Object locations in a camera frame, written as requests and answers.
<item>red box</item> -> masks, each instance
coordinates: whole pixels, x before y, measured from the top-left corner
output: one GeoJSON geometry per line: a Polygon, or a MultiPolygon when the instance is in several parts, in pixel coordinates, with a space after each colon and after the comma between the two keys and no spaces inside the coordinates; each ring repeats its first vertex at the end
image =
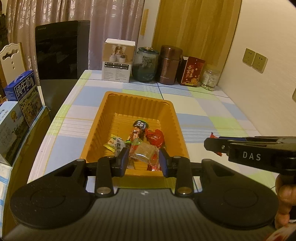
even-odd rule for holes
{"type": "Polygon", "coordinates": [[[180,85],[197,87],[205,60],[194,57],[183,57],[177,81],[180,85]]]}

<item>orange plastic tray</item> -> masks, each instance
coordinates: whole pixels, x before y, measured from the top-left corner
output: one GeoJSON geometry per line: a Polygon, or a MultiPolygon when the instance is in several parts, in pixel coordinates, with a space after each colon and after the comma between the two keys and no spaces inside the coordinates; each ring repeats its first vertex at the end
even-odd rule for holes
{"type": "MultiPolygon", "coordinates": [[[[163,132],[166,150],[170,156],[189,158],[177,115],[170,101],[111,91],[105,93],[86,139],[81,158],[86,159],[87,162],[96,162],[103,156],[112,155],[113,153],[103,144],[108,142],[111,134],[125,141],[133,128],[133,123],[138,119],[146,121],[150,130],[159,129],[163,132]]],[[[126,170],[125,180],[120,181],[124,184],[120,186],[132,187],[131,181],[143,180],[142,178],[131,179],[128,176],[164,178],[161,171],[147,171],[147,164],[141,161],[135,162],[135,170],[126,170]]],[[[159,184],[156,184],[154,179],[153,183],[156,185],[151,186],[159,188],[167,186],[167,182],[171,183],[170,180],[161,179],[157,182],[159,184]]],[[[145,188],[151,187],[149,183],[143,181],[140,183],[144,184],[145,188]]]]}

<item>red candy wrapper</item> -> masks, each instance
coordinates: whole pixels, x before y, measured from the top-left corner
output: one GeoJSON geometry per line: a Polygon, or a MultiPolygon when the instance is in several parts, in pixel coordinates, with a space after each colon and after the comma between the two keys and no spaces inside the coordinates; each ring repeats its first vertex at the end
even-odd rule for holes
{"type": "MultiPolygon", "coordinates": [[[[211,133],[210,138],[218,138],[218,137],[214,136],[214,134],[211,133]]],[[[216,153],[218,156],[222,156],[222,153],[221,153],[221,152],[215,152],[215,153],[216,153]]]]}
{"type": "Polygon", "coordinates": [[[272,235],[270,235],[265,241],[286,241],[289,237],[296,232],[296,225],[293,223],[287,224],[286,226],[282,227],[275,231],[272,235]]]}
{"type": "Polygon", "coordinates": [[[165,141],[163,133],[161,130],[156,129],[155,131],[151,131],[145,129],[145,136],[151,145],[156,146],[160,149],[165,141]]]}

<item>plastic bag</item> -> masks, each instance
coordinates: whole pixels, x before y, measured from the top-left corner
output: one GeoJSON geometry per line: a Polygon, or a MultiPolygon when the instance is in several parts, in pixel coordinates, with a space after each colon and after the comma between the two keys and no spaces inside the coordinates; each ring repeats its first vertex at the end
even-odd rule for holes
{"type": "Polygon", "coordinates": [[[110,140],[103,146],[114,152],[114,156],[118,156],[121,150],[125,147],[125,143],[120,137],[111,135],[110,140]]]}
{"type": "Polygon", "coordinates": [[[140,138],[136,138],[130,149],[130,161],[142,161],[151,166],[152,171],[159,170],[159,150],[156,146],[143,142],[140,138]]]}

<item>screw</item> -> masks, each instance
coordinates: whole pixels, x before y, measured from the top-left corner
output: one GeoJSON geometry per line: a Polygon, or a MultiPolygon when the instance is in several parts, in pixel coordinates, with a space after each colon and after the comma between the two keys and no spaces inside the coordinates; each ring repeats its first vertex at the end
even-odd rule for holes
{"type": "Polygon", "coordinates": [[[192,192],[192,189],[189,187],[180,187],[178,188],[178,193],[186,195],[186,194],[190,194],[192,192]]]}
{"type": "Polygon", "coordinates": [[[111,192],[111,189],[109,187],[100,187],[96,190],[98,194],[106,195],[111,192]]]}

